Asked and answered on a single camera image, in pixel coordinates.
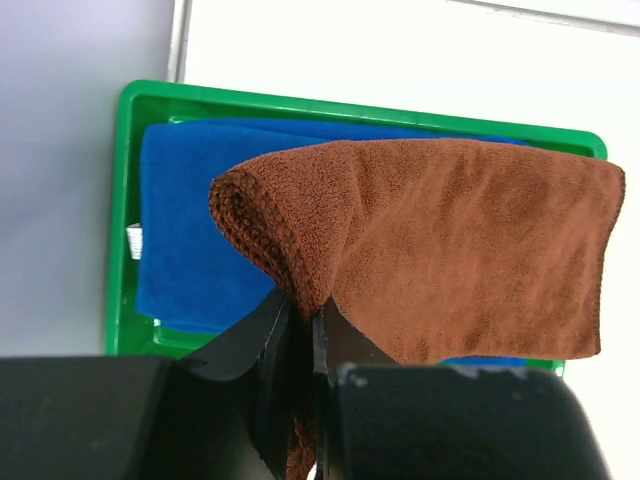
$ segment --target folded towel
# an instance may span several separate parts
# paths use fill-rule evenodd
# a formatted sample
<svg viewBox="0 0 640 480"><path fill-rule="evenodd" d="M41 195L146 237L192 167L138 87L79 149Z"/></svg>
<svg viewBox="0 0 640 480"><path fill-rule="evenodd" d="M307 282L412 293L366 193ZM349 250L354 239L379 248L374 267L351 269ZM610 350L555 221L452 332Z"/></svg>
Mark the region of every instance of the folded towel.
<svg viewBox="0 0 640 480"><path fill-rule="evenodd" d="M394 140L259 157L216 178L209 204L303 318L332 295L390 357L433 364L598 353L604 252L623 197L624 172L598 160ZM294 479L313 458L310 392L300 395Z"/></svg>
<svg viewBox="0 0 640 480"><path fill-rule="evenodd" d="M264 153L330 140L440 136L273 119L148 127L140 153L144 249L136 309L175 330L220 333L250 313L273 287L273 280L229 245L211 222L206 205L211 178Z"/></svg>

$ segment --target towel fold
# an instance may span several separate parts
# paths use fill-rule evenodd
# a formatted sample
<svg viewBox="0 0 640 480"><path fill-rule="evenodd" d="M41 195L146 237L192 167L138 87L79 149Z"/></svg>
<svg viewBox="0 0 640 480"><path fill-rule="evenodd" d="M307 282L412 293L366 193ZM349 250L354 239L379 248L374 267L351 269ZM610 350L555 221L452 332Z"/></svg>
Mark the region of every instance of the towel fold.
<svg viewBox="0 0 640 480"><path fill-rule="evenodd" d="M253 311L273 288L273 280L229 245L211 222L206 204L211 178L258 155L331 140L441 136L252 118L149 126L140 153L144 248L137 311L174 330L220 333Z"/></svg>
<svg viewBox="0 0 640 480"><path fill-rule="evenodd" d="M623 197L620 168L571 154L341 141L243 163L215 179L209 205L303 318L332 295L393 359L433 364L597 354L604 252ZM313 461L310 398L300 393L294 418L295 480Z"/></svg>

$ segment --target gray surface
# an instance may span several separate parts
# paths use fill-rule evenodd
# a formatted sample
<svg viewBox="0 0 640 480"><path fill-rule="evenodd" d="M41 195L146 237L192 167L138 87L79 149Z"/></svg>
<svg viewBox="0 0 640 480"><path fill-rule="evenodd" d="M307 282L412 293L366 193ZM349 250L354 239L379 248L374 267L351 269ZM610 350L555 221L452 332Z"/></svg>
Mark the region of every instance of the gray surface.
<svg viewBox="0 0 640 480"><path fill-rule="evenodd" d="M117 96L173 0L0 0L0 356L103 350Z"/></svg>

